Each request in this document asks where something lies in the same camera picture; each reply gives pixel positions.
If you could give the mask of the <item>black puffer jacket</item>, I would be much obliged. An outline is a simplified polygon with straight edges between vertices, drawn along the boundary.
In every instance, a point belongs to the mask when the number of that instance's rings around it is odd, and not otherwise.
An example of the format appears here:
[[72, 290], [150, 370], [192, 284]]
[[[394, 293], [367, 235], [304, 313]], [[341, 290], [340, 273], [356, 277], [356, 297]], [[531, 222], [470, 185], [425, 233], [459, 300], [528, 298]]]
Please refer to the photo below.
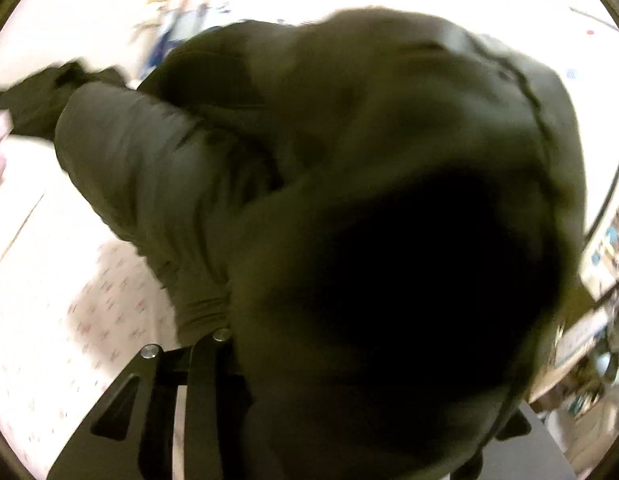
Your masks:
[[232, 333], [254, 479], [440, 479], [544, 363], [583, 241], [575, 110], [533, 58], [436, 16], [248, 21], [55, 128], [179, 340]]

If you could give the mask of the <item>cherry print bed sheet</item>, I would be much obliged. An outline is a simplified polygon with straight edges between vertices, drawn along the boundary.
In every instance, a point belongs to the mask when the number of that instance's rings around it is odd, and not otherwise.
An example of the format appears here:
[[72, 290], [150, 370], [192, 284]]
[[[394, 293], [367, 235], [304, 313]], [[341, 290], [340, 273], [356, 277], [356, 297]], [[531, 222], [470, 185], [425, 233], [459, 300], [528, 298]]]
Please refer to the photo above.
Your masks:
[[37, 479], [145, 344], [178, 346], [165, 290], [75, 188], [44, 193], [0, 259], [0, 430]]

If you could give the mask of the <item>black garment pile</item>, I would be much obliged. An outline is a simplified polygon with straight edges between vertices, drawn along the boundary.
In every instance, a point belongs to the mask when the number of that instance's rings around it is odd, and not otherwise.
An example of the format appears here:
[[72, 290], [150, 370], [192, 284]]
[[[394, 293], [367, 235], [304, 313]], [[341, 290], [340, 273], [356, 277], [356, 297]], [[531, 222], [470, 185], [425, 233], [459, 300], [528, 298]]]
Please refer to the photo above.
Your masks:
[[127, 79], [116, 67], [89, 70], [82, 60], [51, 65], [12, 86], [0, 87], [0, 112], [10, 113], [12, 134], [52, 142], [68, 100], [90, 82], [125, 87]]

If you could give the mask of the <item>whale print curtain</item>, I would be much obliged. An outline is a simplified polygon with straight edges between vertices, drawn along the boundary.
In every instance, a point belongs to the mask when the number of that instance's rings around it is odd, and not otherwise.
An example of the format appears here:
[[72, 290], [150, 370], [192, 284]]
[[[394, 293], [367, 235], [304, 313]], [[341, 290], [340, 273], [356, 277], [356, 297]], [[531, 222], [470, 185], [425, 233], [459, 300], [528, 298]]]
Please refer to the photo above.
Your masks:
[[134, 79], [143, 80], [162, 63], [168, 53], [207, 29], [216, 29], [228, 22], [228, 6], [211, 6], [203, 2], [193, 10], [168, 10], [153, 22], [143, 24], [150, 35], [140, 54]]

